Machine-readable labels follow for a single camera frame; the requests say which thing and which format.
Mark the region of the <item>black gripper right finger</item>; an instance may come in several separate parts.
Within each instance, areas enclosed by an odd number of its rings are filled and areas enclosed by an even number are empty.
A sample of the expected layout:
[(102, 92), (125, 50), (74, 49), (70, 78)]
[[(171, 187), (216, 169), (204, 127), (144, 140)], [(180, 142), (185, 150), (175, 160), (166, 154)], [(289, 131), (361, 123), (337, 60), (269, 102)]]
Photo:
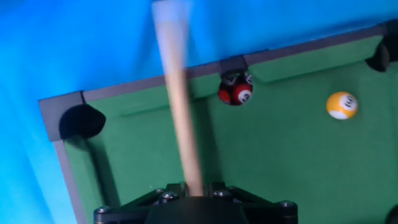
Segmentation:
[(208, 183), (207, 196), (237, 205), (249, 223), (298, 224), (298, 205), (290, 200), (270, 202), (224, 182)]

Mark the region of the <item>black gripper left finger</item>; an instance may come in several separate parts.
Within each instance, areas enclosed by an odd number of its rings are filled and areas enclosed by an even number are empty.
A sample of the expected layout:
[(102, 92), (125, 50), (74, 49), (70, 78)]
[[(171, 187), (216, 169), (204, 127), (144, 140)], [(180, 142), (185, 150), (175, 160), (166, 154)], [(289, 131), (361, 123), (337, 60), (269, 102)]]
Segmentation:
[(153, 190), (121, 207), (98, 207), (93, 212), (93, 223), (144, 223), (153, 208), (187, 195), (188, 188), (185, 182), (167, 184), (166, 188)]

